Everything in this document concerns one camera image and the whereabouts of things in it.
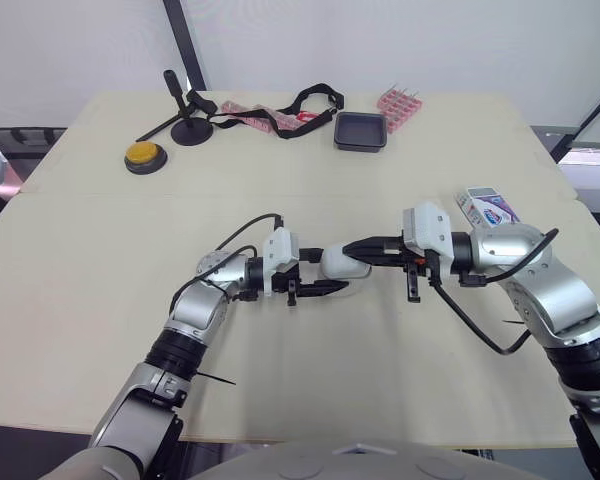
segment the black pole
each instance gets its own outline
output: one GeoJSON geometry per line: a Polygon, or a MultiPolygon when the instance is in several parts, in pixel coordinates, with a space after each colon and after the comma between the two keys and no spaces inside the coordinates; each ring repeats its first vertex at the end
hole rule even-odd
{"type": "Polygon", "coordinates": [[[191,87],[194,90],[206,90],[207,86],[204,83],[204,78],[202,78],[202,71],[200,70],[196,51],[193,48],[193,42],[191,41],[191,35],[189,35],[187,20],[182,11],[180,0],[162,0],[162,3],[164,4],[164,9],[167,11],[167,18],[171,24],[171,30],[176,39],[178,50],[180,50],[182,63],[184,63],[191,87]]]}
{"type": "Polygon", "coordinates": [[[578,130],[575,133],[571,135],[565,135],[564,137],[562,137],[562,139],[556,144],[556,146],[553,147],[553,150],[551,150],[551,157],[553,158],[554,162],[559,163],[560,160],[562,160],[562,158],[567,153],[569,153],[569,150],[571,149],[571,142],[573,142],[576,139],[576,137],[580,135],[582,131],[585,128],[587,128],[587,126],[591,122],[595,120],[599,113],[600,103],[596,106],[596,108],[593,109],[593,112],[591,112],[591,114],[585,119],[585,121],[582,122],[582,125],[578,127],[578,130]]]}

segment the black cable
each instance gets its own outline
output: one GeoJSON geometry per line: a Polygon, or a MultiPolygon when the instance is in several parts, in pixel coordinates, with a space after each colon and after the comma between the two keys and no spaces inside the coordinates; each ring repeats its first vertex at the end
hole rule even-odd
{"type": "Polygon", "coordinates": [[[236,230],[234,233],[232,233],[231,235],[229,235],[229,237],[224,242],[222,242],[220,245],[218,245],[216,247],[216,250],[222,249],[231,240],[233,240],[234,238],[236,238],[238,235],[240,235],[242,232],[244,232],[251,225],[253,225],[254,223],[259,222],[260,220],[264,220],[265,218],[274,218],[275,219],[274,229],[278,228],[278,227],[281,227],[283,225],[282,215],[280,215],[279,213],[265,213],[264,215],[260,215],[259,217],[256,217],[256,218],[254,218],[252,220],[249,220],[247,223],[245,223],[243,226],[241,226],[238,230],[236,230]]]}
{"type": "MultiPolygon", "coordinates": [[[[231,260],[236,258],[238,255],[240,255],[245,250],[251,250],[253,252],[254,256],[258,255],[258,251],[256,250],[256,247],[254,247],[253,245],[245,245],[244,247],[240,247],[235,252],[231,253],[227,258],[225,258],[224,260],[219,262],[217,265],[214,265],[212,268],[210,268],[206,272],[202,272],[200,275],[196,275],[191,280],[189,280],[184,285],[182,285],[178,290],[176,290],[176,293],[174,293],[173,297],[171,298],[171,304],[169,305],[169,315],[171,315],[171,313],[173,312],[173,309],[175,308],[176,303],[178,302],[178,299],[180,298],[180,295],[182,295],[182,292],[184,292],[188,287],[190,287],[194,283],[205,279],[206,277],[211,275],[216,270],[219,270],[220,268],[224,267],[227,263],[229,263],[231,260]]],[[[220,288],[217,285],[213,284],[213,282],[211,282],[211,284],[216,288],[220,288]]],[[[224,290],[223,290],[223,293],[225,294],[225,296],[227,296],[227,301],[230,301],[231,299],[228,298],[228,295],[226,292],[224,292],[224,290]]]]}
{"type": "Polygon", "coordinates": [[[500,354],[500,355],[511,355],[516,352],[523,344],[527,341],[527,339],[531,336],[531,332],[529,330],[525,330],[522,335],[511,345],[509,348],[501,348],[498,344],[496,344],[493,340],[491,340],[486,333],[478,328],[478,326],[473,323],[473,320],[469,318],[469,315],[464,313],[464,311],[460,308],[460,306],[453,301],[453,299],[449,296],[447,292],[442,288],[442,284],[439,282],[430,282],[433,289],[440,295],[440,297],[445,301],[447,305],[453,310],[456,315],[460,317],[460,320],[464,322],[464,324],[469,327],[469,329],[480,339],[482,340],[491,350],[500,354]]]}
{"type": "Polygon", "coordinates": [[[511,267],[506,272],[500,273],[498,275],[494,275],[493,277],[488,277],[486,279],[486,283],[499,282],[501,280],[504,280],[505,278],[509,278],[510,276],[518,273],[520,270],[522,270],[524,267],[526,267],[531,262],[531,260],[536,258],[536,256],[542,250],[547,248],[547,245],[549,245],[551,243],[551,241],[554,238],[556,238],[556,236],[558,235],[558,232],[559,232],[559,230],[557,228],[553,228],[553,229],[549,230],[547,233],[544,234],[544,238],[542,239],[542,241],[538,245],[536,245],[536,248],[531,250],[522,260],[520,260],[518,263],[516,263],[513,267],[511,267]]]}

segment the table surface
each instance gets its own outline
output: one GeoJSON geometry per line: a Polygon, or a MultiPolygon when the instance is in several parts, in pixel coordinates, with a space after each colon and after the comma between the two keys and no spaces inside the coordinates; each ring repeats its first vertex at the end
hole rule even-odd
{"type": "MultiPolygon", "coordinates": [[[[281,107],[290,94],[209,94],[281,107]]],[[[377,95],[348,95],[375,111],[377,95]]],[[[173,114],[165,93],[93,99],[0,216],[0,424],[90,433],[162,329],[177,287],[246,220],[284,214],[303,246],[394,235],[423,200],[470,229],[453,195],[492,186],[521,219],[559,227],[560,259],[600,302],[600,229],[509,102],[497,95],[423,97],[381,153],[333,148],[334,122],[282,140],[246,126],[197,147],[156,136],[169,154],[135,176],[126,147],[173,114]]],[[[321,111],[323,99],[309,108],[321,111]]],[[[261,244],[254,226],[234,242],[261,244]]],[[[349,298],[285,298],[233,308],[180,411],[184,437],[219,441],[346,435],[464,447],[573,445],[572,411],[542,349],[499,357],[421,282],[376,269],[349,298]]],[[[497,287],[448,286],[479,325],[508,344],[520,326],[497,287]]]]}

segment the white wall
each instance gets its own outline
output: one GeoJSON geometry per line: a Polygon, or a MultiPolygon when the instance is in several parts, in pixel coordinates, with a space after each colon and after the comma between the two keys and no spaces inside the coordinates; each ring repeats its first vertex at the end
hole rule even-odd
{"type": "Polygon", "coordinates": [[[68,126],[99,90],[166,88],[167,68],[184,83],[159,0],[0,0],[0,126],[68,126]]]}
{"type": "Polygon", "coordinates": [[[600,0],[183,4],[213,89],[498,91],[562,126],[600,101],[600,0]]]}

